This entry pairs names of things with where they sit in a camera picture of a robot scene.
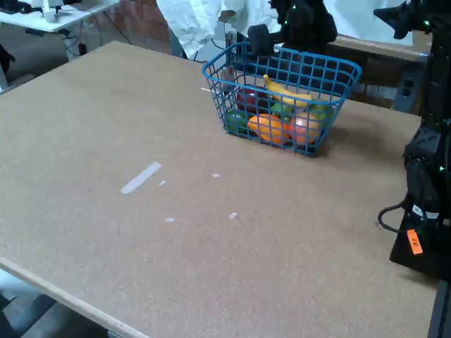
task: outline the blue wire basket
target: blue wire basket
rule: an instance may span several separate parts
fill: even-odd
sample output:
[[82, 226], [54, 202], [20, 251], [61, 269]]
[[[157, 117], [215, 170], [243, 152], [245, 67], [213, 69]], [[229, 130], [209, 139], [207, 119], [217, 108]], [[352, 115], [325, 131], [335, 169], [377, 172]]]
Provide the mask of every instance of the blue wire basket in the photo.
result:
[[223, 128], [231, 134], [313, 156], [362, 69], [292, 49], [255, 56], [249, 42], [229, 46], [202, 68]]

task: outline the white device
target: white device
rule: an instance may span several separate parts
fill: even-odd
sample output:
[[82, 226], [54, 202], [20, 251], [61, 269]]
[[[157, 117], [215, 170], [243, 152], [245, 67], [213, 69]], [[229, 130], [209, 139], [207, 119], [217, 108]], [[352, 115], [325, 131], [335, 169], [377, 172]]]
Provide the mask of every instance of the white device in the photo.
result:
[[63, 0], [25, 0], [27, 4], [34, 8], [42, 8], [44, 19], [48, 23], [54, 23], [57, 18], [55, 7], [64, 5]]

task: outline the orange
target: orange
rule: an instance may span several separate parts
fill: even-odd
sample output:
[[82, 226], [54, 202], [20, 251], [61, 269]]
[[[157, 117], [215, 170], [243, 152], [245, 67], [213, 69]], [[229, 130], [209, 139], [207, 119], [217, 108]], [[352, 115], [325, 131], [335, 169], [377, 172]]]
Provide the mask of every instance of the orange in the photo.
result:
[[274, 115], [254, 115], [250, 118], [247, 126], [268, 142], [283, 145], [287, 139], [283, 130], [283, 121]]

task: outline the red apple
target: red apple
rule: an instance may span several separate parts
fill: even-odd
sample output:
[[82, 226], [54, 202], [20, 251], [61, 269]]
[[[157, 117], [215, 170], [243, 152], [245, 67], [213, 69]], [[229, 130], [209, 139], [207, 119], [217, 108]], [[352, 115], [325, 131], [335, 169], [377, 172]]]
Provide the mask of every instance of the red apple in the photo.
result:
[[[255, 86], [255, 88], [264, 89], [265, 87]], [[265, 92], [258, 92], [254, 89], [239, 88], [236, 92], [237, 108], [248, 113], [268, 113], [269, 96]]]

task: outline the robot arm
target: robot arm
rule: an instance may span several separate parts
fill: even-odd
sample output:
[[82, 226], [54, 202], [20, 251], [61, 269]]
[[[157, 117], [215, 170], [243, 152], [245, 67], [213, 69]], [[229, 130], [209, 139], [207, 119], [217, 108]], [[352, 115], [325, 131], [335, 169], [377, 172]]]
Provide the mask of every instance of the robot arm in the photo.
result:
[[[424, 80], [421, 124], [404, 151], [407, 195], [390, 260], [451, 282], [451, 4], [411, 0], [374, 14], [402, 39], [412, 30], [432, 33]], [[416, 232], [422, 254], [413, 254], [407, 233]]]
[[272, 54], [274, 44], [292, 49], [319, 49], [337, 38], [337, 27], [323, 0], [270, 0], [277, 10], [280, 32], [270, 34], [267, 26], [256, 25], [247, 34], [256, 55]]

